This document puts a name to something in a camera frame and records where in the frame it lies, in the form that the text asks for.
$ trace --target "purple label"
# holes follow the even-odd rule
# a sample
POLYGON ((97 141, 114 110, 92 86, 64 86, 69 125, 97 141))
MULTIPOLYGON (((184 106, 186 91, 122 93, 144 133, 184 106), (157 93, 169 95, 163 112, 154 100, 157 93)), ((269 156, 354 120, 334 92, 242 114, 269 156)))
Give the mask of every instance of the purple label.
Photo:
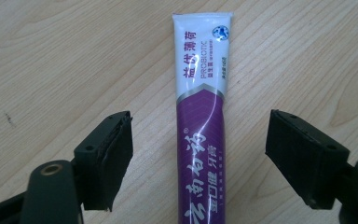
POLYGON ((225 223, 223 99, 206 90, 177 105, 179 223, 225 223))

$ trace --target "wooden table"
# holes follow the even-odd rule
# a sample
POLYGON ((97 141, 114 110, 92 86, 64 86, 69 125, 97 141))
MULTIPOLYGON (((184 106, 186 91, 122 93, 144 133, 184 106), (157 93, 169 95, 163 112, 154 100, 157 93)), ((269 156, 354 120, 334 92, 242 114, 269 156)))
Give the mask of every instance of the wooden table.
POLYGON ((358 161, 358 1, 0 1, 0 201, 130 110, 134 157, 113 212, 86 223, 176 223, 172 14, 233 11, 227 223, 337 223, 265 155, 270 109, 300 116, 358 161))

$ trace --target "purple toothpaste tube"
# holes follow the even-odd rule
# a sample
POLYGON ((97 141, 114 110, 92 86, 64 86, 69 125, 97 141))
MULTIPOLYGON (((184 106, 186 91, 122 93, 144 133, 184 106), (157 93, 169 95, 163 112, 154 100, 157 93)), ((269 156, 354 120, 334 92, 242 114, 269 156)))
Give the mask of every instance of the purple toothpaste tube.
POLYGON ((225 223, 225 125, 232 13, 174 14, 180 224, 225 223))

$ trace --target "screw hole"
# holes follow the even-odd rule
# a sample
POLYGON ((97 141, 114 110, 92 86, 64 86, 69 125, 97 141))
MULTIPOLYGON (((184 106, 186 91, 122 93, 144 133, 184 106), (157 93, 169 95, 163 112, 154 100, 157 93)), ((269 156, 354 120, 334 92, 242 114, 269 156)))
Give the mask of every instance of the screw hole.
POLYGON ((328 145, 327 147, 330 148, 330 149, 333 149, 333 150, 336 150, 336 149, 337 149, 337 148, 336 148, 335 146, 333 146, 333 145, 328 145))
POLYGON ((86 147, 86 150, 87 150, 87 151, 92 151, 93 149, 94 149, 93 146, 87 146, 87 147, 86 147))
POLYGON ((51 164, 40 171, 42 175, 55 175, 62 169, 60 164, 51 164))

